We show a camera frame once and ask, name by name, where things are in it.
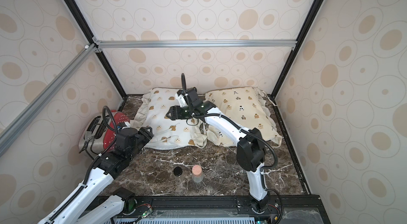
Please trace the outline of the white pillow brown bear print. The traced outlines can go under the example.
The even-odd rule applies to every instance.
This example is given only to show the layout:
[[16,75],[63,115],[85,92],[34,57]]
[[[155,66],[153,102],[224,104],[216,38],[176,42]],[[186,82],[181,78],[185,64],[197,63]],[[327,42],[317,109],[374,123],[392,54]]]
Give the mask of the white pillow brown bear print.
[[143,95],[143,103],[130,124],[136,129],[152,128],[154,137],[146,145],[147,148],[165,151],[188,146],[206,146],[207,136],[200,132],[197,120],[172,121],[166,117],[172,106],[179,105],[176,99],[177,91],[172,88],[154,88]]

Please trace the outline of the cream pillow bear panda print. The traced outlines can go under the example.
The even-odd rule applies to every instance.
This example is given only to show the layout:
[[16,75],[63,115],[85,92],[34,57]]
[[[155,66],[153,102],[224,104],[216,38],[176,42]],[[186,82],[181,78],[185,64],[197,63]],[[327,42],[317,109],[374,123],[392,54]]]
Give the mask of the cream pillow bear panda print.
[[254,87],[230,88],[205,94],[205,100],[215,104],[224,115],[244,127],[259,129],[263,139],[278,148],[283,137],[277,132],[265,97],[263,90]]

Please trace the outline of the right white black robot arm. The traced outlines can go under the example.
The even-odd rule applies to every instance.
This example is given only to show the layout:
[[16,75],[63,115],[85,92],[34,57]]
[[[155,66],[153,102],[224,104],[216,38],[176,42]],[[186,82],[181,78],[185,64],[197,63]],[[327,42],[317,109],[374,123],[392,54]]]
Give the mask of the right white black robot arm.
[[187,88],[183,84],[175,99],[179,101],[179,105],[170,107],[166,114],[170,120],[201,120],[218,129],[236,144],[236,160],[246,171],[249,180],[251,207],[255,213],[263,213],[271,192],[266,185],[264,172],[277,166],[278,157],[263,139],[261,132],[234,122],[215,104],[202,100],[195,87]]

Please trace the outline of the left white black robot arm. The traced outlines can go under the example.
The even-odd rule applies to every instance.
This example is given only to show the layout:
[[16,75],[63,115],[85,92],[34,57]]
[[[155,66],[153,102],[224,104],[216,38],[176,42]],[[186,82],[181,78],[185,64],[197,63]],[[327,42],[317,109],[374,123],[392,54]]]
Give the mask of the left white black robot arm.
[[137,204],[134,193],[121,188],[99,206],[83,214],[153,137],[151,127],[126,127],[119,131],[114,140],[114,150],[99,154],[88,168],[84,180],[55,210],[40,220],[40,223],[102,224],[118,214],[134,213]]

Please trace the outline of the red silver toaster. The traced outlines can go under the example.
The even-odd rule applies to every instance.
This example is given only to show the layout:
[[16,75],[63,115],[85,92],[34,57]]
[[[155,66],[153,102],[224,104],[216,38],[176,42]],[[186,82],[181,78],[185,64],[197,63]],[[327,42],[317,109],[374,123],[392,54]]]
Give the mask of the red silver toaster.
[[108,129],[102,119],[102,114],[98,114],[89,124],[79,140],[79,152],[89,153],[92,157],[102,153],[114,140],[114,131]]

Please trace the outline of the black lid glass jar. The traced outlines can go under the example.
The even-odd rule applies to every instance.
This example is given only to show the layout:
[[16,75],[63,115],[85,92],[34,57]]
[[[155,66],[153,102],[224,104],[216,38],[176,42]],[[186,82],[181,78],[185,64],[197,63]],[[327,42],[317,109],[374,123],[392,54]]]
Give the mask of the black lid glass jar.
[[175,168],[173,169],[173,175],[174,175],[175,177],[181,177],[182,174],[183,174],[183,169],[182,169],[181,167],[177,166],[177,167],[175,167]]

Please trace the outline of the pink lid glass jar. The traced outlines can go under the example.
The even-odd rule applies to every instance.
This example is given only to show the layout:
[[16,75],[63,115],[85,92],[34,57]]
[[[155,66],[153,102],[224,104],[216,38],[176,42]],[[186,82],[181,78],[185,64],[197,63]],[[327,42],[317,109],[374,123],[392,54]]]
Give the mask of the pink lid glass jar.
[[195,183],[201,183],[204,179],[202,167],[200,165],[194,165],[192,167],[192,180]]

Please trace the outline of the horizontal silver aluminium bar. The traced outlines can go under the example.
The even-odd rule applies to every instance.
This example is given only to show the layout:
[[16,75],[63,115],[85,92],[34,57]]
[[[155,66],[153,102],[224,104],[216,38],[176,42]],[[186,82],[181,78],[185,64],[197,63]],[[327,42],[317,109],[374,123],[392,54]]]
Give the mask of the horizontal silver aluminium bar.
[[224,47],[295,47],[296,40],[161,40],[96,41],[100,48],[224,48]]

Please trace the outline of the diagonal silver aluminium bar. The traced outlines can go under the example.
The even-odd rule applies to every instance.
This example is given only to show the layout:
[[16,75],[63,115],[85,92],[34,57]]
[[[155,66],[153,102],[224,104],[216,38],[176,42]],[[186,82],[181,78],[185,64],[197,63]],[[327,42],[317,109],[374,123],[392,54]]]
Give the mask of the diagonal silver aluminium bar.
[[90,44],[84,48],[43,91],[9,124],[1,133],[1,155],[12,146],[26,127],[44,109],[52,98],[60,91],[89,55],[96,51],[96,45]]

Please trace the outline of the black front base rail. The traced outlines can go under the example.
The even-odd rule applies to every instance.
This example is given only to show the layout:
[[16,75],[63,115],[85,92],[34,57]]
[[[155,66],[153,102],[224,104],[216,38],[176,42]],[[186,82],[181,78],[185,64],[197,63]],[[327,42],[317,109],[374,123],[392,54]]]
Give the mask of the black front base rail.
[[248,196],[138,196],[135,212],[109,224],[328,224],[316,195],[273,195],[256,213]]

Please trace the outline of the right black frame post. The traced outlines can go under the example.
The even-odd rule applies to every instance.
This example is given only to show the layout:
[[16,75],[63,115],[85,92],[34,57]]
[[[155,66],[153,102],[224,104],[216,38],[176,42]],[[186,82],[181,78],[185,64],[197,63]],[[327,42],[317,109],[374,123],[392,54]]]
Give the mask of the right black frame post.
[[282,88],[282,85],[290,71],[291,66],[293,65],[297,54],[299,53],[301,47],[303,46],[303,43],[308,35],[308,32],[314,23],[318,12],[320,11],[322,4],[324,0],[313,0],[313,3],[311,4],[310,10],[305,17],[304,23],[300,29],[299,35],[297,36],[297,43],[296,46],[292,49],[292,51],[289,53],[289,56],[287,58],[287,61],[284,64],[283,70],[281,71],[279,78],[277,80],[277,83],[270,95],[271,99],[274,101],[279,93],[279,91]]

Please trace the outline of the black frame post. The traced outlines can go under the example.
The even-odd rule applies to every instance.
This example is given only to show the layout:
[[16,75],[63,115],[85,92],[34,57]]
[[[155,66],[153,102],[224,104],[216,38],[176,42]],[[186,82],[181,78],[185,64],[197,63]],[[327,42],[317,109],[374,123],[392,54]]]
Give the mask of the black frame post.
[[119,82],[118,77],[113,71],[112,66],[110,65],[103,50],[99,48],[98,44],[95,42],[96,40],[95,35],[93,34],[93,31],[91,30],[81,9],[78,7],[78,4],[76,3],[75,0],[63,0],[63,1],[66,4],[73,18],[75,19],[77,25],[79,26],[82,34],[85,36],[88,43],[94,44],[96,46],[96,56],[99,62],[101,63],[102,67],[104,68],[105,72],[107,73],[109,79],[113,83],[113,86],[115,87],[121,98],[126,99],[128,94],[125,92],[122,84]]
[[304,23],[300,29],[299,35],[297,36],[297,43],[296,46],[292,49],[292,51],[289,53],[289,56],[287,58],[287,61],[284,64],[283,70],[281,71],[279,78],[277,80],[277,83],[270,95],[271,99],[274,101],[279,93],[279,91],[282,88],[282,85],[290,71],[291,66],[293,65],[297,54],[299,53],[301,47],[303,46],[303,43],[308,35],[308,32],[314,23],[318,12],[320,11],[322,4],[324,0],[313,0],[313,3],[311,4],[310,10],[305,17]]

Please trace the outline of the left black frame post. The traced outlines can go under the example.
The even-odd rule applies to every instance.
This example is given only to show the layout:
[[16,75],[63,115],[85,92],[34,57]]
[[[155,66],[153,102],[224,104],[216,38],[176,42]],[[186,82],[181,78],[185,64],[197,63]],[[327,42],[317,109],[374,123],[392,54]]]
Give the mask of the left black frame post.
[[82,34],[85,36],[88,43],[94,44],[96,46],[96,56],[99,62],[101,63],[102,67],[104,68],[105,72],[107,73],[109,79],[113,83],[113,86],[115,87],[121,98],[126,99],[128,94],[125,92],[122,84],[119,82],[118,77],[113,71],[112,66],[110,65],[103,50],[99,48],[98,44],[95,42],[96,40],[95,35],[93,34],[93,31],[91,30],[81,9],[78,7],[78,4],[76,3],[75,0],[63,0],[63,1],[66,4],[73,18],[75,19],[77,25],[79,26]]

